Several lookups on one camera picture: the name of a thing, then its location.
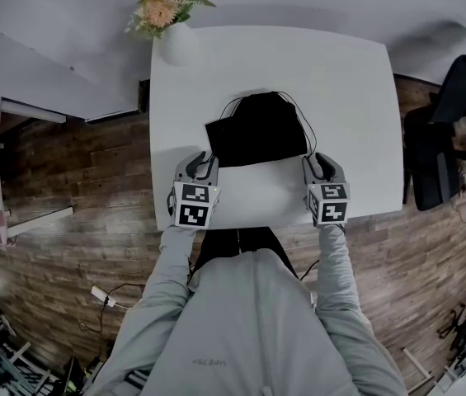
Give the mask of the black mesh office chair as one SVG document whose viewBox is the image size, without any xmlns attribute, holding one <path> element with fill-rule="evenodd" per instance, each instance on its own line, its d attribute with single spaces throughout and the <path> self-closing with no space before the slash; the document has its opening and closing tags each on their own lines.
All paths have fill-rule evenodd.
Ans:
<svg viewBox="0 0 466 396">
<path fill-rule="evenodd" d="M 409 111 L 403 120 L 403 195 L 413 186 L 418 210 L 448 203 L 459 193 L 458 151 L 454 123 L 466 116 L 466 54 L 457 57 L 440 91 L 427 106 Z"/>
</svg>

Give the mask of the person's black trousers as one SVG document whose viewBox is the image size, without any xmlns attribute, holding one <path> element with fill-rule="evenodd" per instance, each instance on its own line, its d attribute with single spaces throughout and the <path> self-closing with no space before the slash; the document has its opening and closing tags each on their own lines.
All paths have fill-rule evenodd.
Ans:
<svg viewBox="0 0 466 396">
<path fill-rule="evenodd" d="M 236 257 L 241 253 L 260 249 L 273 251 L 297 277 L 280 241 L 269 227 L 207 230 L 192 273 L 196 273 L 207 262 L 215 258 Z"/>
</svg>

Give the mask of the person's left forearm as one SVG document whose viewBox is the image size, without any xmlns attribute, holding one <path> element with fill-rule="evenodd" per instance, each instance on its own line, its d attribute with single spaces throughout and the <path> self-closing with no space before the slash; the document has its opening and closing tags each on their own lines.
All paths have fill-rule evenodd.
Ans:
<svg viewBox="0 0 466 396">
<path fill-rule="evenodd" d="M 160 256 L 143 293 L 143 302 L 148 307 L 182 309 L 186 305 L 189 260 L 195 236 L 195 230 L 176 226 L 162 233 Z"/>
</svg>

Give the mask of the white power strip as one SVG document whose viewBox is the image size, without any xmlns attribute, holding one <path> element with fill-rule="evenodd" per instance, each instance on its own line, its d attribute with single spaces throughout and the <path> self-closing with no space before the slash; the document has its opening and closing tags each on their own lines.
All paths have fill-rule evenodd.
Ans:
<svg viewBox="0 0 466 396">
<path fill-rule="evenodd" d="M 115 300 L 108 295 L 102 288 L 97 285 L 94 285 L 91 289 L 91 294 L 96 298 L 99 299 L 103 304 L 107 305 L 108 307 L 112 308 L 116 305 Z"/>
</svg>

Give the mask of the black drawstring bag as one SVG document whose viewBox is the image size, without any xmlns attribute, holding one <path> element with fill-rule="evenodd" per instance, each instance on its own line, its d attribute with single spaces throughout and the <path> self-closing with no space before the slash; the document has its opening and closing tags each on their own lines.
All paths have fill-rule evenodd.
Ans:
<svg viewBox="0 0 466 396">
<path fill-rule="evenodd" d="M 205 129 L 220 167 L 244 167 L 311 155 L 317 143 L 303 112 L 285 92 L 236 98 Z"/>
</svg>

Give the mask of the person's grey jacket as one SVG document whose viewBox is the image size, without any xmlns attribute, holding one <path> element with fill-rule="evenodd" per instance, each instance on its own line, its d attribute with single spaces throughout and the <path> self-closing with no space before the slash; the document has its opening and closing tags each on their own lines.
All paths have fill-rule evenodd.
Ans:
<svg viewBox="0 0 466 396">
<path fill-rule="evenodd" d="M 407 396 L 362 311 L 316 312 L 268 249 L 189 272 L 182 309 L 139 302 L 87 396 Z"/>
</svg>

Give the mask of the yellow flower bouquet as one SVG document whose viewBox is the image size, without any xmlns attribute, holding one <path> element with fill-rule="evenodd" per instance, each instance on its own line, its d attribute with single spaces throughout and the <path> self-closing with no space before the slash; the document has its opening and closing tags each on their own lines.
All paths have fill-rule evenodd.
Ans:
<svg viewBox="0 0 466 396">
<path fill-rule="evenodd" d="M 125 33 L 141 33 L 149 39 L 160 38 L 171 26 L 190 19 L 196 6 L 213 7 L 209 0 L 139 0 Z"/>
</svg>

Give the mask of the person's right forearm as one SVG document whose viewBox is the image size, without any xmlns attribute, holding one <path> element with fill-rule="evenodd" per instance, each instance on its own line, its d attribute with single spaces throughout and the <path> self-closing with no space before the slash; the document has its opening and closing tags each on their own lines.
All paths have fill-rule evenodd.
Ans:
<svg viewBox="0 0 466 396">
<path fill-rule="evenodd" d="M 360 301 L 344 232 L 336 225 L 322 225 L 316 312 L 360 312 Z"/>
</svg>

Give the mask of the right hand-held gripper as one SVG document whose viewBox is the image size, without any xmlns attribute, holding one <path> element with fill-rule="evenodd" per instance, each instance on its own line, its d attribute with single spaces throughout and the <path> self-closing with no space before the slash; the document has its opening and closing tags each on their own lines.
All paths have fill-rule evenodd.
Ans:
<svg viewBox="0 0 466 396">
<path fill-rule="evenodd" d="M 344 170 L 324 153 L 316 152 L 316 163 L 319 175 L 316 174 L 310 157 L 302 157 L 304 184 L 308 185 L 307 207 L 313 217 L 313 224 L 343 225 L 347 221 L 350 201 L 350 187 L 346 183 Z M 330 183 L 318 184 L 320 181 Z"/>
</svg>

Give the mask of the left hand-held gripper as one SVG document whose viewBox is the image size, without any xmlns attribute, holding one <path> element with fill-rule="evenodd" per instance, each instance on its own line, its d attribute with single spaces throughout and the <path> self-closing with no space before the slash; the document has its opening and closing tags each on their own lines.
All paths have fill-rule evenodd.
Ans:
<svg viewBox="0 0 466 396">
<path fill-rule="evenodd" d="M 218 204 L 221 189 L 218 184 L 219 160 L 212 157 L 207 163 L 205 174 L 196 179 L 199 166 L 206 152 L 189 155 L 177 164 L 174 183 L 169 194 L 169 214 L 173 224 L 184 229 L 208 229 Z"/>
</svg>

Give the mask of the white ceramic vase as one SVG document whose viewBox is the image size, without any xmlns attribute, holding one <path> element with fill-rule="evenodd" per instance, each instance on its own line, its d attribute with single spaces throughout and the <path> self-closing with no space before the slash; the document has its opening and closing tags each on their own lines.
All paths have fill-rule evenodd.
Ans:
<svg viewBox="0 0 466 396">
<path fill-rule="evenodd" d="M 164 61 L 172 66 L 190 66 L 199 57 L 200 41 L 185 22 L 178 22 L 163 33 L 160 52 Z"/>
</svg>

